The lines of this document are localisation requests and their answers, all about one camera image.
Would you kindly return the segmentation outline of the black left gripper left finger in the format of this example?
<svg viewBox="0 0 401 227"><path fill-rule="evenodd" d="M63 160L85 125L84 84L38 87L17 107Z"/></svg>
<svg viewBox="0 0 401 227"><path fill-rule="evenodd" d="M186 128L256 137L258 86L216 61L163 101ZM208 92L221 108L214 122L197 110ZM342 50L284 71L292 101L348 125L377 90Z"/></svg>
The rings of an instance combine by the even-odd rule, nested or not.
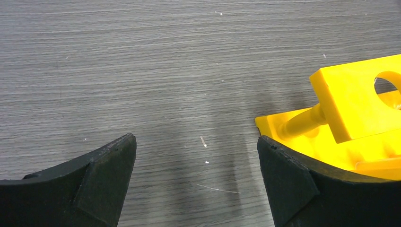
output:
<svg viewBox="0 0 401 227"><path fill-rule="evenodd" d="M136 148L135 136L128 133L21 180L1 180L1 226L117 226Z"/></svg>

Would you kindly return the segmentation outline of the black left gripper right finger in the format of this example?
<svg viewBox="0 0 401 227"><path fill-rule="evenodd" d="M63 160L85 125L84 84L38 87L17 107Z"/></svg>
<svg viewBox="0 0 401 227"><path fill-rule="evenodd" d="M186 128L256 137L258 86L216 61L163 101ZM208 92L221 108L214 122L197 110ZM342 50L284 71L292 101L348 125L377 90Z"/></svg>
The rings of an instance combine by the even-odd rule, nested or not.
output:
<svg viewBox="0 0 401 227"><path fill-rule="evenodd" d="M257 150L275 226L400 226L400 181L331 166L267 136Z"/></svg>

